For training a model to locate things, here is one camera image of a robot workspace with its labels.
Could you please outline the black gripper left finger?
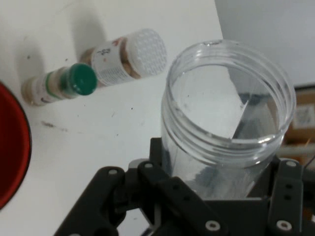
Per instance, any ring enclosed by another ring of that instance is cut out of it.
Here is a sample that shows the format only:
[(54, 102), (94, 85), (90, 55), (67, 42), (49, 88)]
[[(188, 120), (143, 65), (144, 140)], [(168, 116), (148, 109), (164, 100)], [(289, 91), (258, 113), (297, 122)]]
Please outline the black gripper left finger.
[(56, 230), (58, 236), (116, 236), (129, 210), (140, 209), (156, 236), (225, 236), (227, 224), (181, 179), (161, 168), (162, 141), (127, 171), (97, 171)]

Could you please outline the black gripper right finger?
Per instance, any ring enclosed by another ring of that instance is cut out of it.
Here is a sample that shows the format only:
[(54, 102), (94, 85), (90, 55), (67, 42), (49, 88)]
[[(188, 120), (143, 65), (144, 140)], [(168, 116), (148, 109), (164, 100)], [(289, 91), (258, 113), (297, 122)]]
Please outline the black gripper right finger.
[(257, 236), (302, 235), (302, 167), (274, 157), (255, 184), (255, 195), (268, 198), (267, 213), (258, 218)]

